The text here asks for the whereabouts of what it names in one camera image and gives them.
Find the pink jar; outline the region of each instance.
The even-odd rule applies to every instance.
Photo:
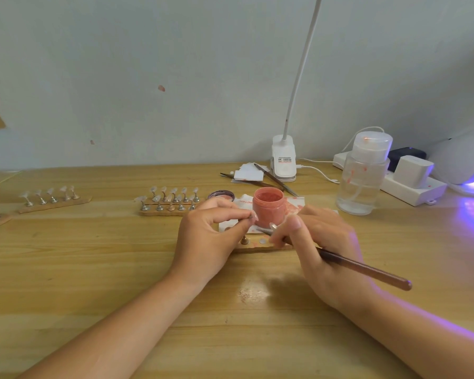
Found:
[[[268,229],[271,222],[280,225],[286,214],[286,198],[275,187],[260,187],[253,197],[253,210],[258,216],[257,226]]]

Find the person's left hand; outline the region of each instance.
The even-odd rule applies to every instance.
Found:
[[[225,232],[214,223],[239,219]],[[169,273],[190,285],[207,284],[223,267],[235,245],[258,217],[253,210],[239,209],[223,198],[211,198],[187,213],[179,226],[177,246]]]

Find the yellow line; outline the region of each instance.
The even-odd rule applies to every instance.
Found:
[[[0,184],[1,184],[2,182],[5,182],[5,181],[8,180],[8,179],[11,179],[12,177],[17,176],[19,173],[22,173],[22,171],[18,171],[17,173],[14,173],[13,175],[10,175],[9,177],[7,177],[7,178],[1,180],[1,181],[0,181]]]

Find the forearm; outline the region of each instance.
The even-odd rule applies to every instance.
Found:
[[[201,289],[167,275],[20,378],[129,378]]]
[[[347,316],[425,379],[474,377],[473,332],[387,293]]]

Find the wooden tabletop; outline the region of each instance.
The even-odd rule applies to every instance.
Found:
[[[200,196],[252,194],[219,172],[240,164],[57,168],[0,183],[0,211],[25,190],[75,185],[86,205],[17,215],[0,226],[0,378],[19,372],[112,312],[167,270],[179,217],[141,217],[132,200],[152,185]],[[329,177],[341,171],[321,167]],[[335,209],[337,186],[314,170],[290,184],[308,203]],[[405,276],[401,298],[474,331],[474,198],[448,191],[413,208],[380,192],[357,231],[365,261]],[[165,334],[135,378],[411,378],[372,338],[324,305],[294,251],[237,254]]]

